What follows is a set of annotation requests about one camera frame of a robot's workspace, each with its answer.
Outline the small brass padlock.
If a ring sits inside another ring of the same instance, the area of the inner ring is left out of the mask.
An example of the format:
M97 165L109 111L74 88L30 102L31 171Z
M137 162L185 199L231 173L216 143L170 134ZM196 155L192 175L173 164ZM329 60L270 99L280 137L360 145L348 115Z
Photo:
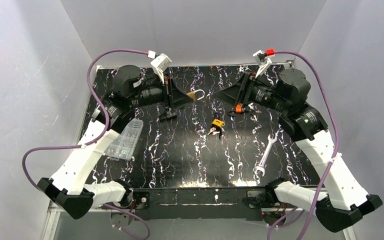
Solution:
M206 93L202 89L196 89L188 92L187 95L192 98L194 102L196 102L202 100L206 96Z

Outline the black padlock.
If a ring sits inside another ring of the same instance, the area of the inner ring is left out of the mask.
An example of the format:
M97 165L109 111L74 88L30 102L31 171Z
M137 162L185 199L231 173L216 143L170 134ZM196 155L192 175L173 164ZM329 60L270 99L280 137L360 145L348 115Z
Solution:
M165 109L163 113L158 116L160 122L171 121L177 118L177 112L175 109Z

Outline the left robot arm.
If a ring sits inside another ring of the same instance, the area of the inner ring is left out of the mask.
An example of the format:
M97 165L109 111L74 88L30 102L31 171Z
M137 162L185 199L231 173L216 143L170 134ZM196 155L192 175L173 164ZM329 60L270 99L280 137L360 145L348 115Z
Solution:
M113 87L102 98L103 108L96 109L88 127L63 165L49 178L41 178L38 188L73 219L83 217L92 207L120 203L128 208L133 188L123 180L87 184L87 178L105 150L135 118L135 110L162 104L160 120L174 117L173 109L196 101L196 94L179 90L168 71L143 76L139 67L125 65L112 79Z

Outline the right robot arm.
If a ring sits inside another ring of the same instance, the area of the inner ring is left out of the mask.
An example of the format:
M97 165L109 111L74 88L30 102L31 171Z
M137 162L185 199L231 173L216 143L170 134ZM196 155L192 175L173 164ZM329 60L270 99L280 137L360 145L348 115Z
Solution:
M216 92L214 97L232 106L255 103L279 112L281 128L310 160L326 191L316 194L281 177L265 186L262 206L294 205L314 214L327 230L336 233L354 225L383 202L361 187L341 154L335 152L326 121L307 103L310 88L305 74L298 69L282 70L275 84L245 71L235 84Z

